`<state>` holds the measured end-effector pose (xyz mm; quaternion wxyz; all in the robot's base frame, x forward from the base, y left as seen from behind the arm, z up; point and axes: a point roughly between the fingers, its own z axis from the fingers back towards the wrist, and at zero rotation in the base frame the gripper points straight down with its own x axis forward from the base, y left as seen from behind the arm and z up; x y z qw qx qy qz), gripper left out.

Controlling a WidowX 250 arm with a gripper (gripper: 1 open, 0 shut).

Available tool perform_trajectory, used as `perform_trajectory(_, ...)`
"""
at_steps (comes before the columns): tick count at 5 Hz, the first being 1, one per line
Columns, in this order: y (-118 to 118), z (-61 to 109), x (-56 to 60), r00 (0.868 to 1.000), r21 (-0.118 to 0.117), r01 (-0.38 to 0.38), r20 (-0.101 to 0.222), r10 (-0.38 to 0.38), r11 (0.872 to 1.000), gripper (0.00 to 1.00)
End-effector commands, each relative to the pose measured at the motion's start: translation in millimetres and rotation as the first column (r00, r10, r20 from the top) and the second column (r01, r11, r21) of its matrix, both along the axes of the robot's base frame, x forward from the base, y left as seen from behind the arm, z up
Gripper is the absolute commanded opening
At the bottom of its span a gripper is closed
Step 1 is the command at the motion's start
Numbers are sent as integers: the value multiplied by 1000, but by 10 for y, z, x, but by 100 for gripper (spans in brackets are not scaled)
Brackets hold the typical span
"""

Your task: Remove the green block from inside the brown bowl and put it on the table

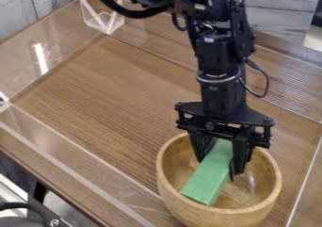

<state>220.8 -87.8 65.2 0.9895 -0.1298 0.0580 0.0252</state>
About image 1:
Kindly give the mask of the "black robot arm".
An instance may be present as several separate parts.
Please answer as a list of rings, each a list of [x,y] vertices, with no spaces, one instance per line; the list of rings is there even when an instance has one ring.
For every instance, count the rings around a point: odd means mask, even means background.
[[[255,36],[247,22],[245,0],[130,0],[149,9],[167,7],[184,19],[179,30],[188,35],[197,59],[196,80],[201,100],[177,103],[177,127],[187,131],[193,153],[203,160],[213,140],[232,144],[231,176],[241,174],[256,147],[269,146],[273,119],[247,105],[247,71],[261,66],[249,60]]]

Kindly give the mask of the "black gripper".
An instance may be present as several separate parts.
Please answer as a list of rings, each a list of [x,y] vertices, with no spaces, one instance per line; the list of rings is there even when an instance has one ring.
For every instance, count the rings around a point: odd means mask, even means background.
[[[177,127],[188,133],[193,154],[199,162],[211,151],[217,138],[231,140],[232,158],[228,165],[229,180],[244,173],[253,147],[268,148],[273,119],[243,105],[227,118],[203,112],[200,102],[177,103]]]

